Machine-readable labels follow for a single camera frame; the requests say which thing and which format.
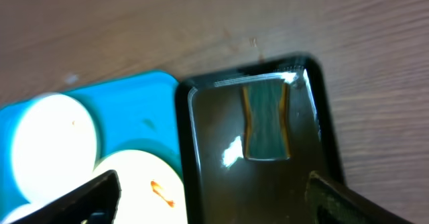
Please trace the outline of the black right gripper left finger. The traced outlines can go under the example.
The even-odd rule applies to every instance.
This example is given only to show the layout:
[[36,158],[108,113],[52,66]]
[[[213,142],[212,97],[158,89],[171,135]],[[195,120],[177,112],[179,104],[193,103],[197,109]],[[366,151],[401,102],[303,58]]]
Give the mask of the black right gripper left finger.
[[117,172],[108,170],[13,224],[112,224],[120,194]]

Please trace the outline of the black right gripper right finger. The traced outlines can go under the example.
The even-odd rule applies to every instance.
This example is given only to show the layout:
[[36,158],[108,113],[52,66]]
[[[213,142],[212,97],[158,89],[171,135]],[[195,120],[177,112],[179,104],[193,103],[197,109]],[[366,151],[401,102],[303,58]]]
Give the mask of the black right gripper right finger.
[[309,174],[305,201],[312,222],[317,224],[410,224],[316,171]]

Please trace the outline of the white plate with sauce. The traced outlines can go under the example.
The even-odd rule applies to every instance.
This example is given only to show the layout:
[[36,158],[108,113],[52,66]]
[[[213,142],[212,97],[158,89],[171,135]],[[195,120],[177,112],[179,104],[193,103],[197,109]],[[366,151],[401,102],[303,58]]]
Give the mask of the white plate with sauce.
[[98,154],[90,113],[63,94],[35,99],[13,135],[11,167],[20,193],[31,203],[49,203],[84,184]]

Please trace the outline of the green yellow sponge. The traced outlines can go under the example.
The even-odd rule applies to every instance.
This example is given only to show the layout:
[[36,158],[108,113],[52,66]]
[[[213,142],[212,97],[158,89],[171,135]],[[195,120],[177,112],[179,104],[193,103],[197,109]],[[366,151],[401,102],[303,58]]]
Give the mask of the green yellow sponge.
[[245,158],[255,161],[290,158],[288,100],[289,86],[284,80],[260,80],[242,87]]

